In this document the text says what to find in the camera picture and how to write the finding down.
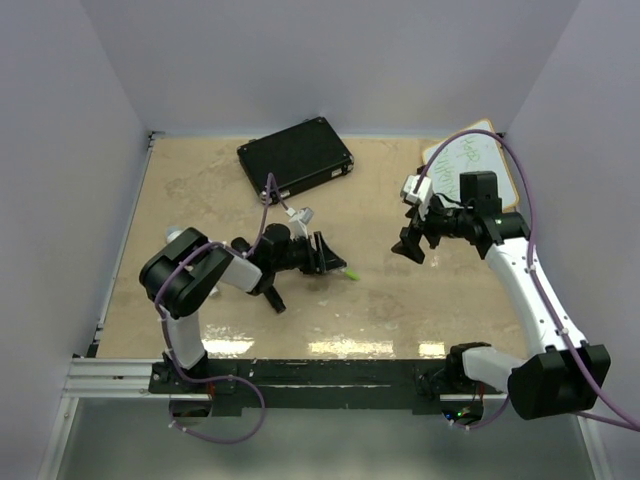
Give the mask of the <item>green marker cap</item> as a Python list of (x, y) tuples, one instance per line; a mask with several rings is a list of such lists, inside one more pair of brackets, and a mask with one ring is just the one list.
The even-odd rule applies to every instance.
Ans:
[(348, 274), (345, 274), (348, 278), (350, 278), (351, 280), (354, 281), (358, 281), (360, 279), (360, 276), (354, 272), (353, 270), (349, 269), (350, 272)]

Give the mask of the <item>orange framed whiteboard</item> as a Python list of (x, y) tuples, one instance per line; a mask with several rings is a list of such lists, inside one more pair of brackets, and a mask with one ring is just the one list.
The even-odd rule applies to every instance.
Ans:
[(492, 171), (496, 174), (498, 195), (504, 212), (512, 211), (519, 202), (519, 194), (509, 170), (502, 146), (483, 134), (469, 134), (454, 140), (429, 167), (435, 193), (461, 201), (459, 175), (473, 171)]

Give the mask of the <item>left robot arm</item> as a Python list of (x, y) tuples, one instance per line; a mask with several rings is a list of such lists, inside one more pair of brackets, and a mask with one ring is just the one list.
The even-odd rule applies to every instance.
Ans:
[(209, 376), (198, 311), (218, 284), (263, 296), (278, 314), (286, 310), (275, 287), (276, 275), (297, 270), (321, 276), (347, 267), (320, 232), (295, 236), (281, 223), (267, 225), (254, 244), (237, 237), (229, 245), (189, 227), (141, 269), (139, 282), (160, 315), (164, 358), (171, 378), (185, 392), (196, 392)]

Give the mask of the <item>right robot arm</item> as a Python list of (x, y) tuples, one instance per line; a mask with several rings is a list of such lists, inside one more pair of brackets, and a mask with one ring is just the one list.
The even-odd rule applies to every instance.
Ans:
[(524, 217), (504, 211), (495, 173), (466, 172), (459, 180), (461, 196), (453, 200), (434, 193), (427, 177), (413, 174), (405, 179), (400, 197), (410, 207), (409, 223), (391, 250), (421, 264), (422, 240), (430, 248), (444, 237), (468, 241), (507, 292), (528, 357), (516, 358), (486, 342), (455, 345), (446, 357), (444, 384), (459, 393), (478, 383), (504, 392), (525, 420), (591, 409), (611, 366), (606, 347), (590, 344), (567, 316), (538, 260)]

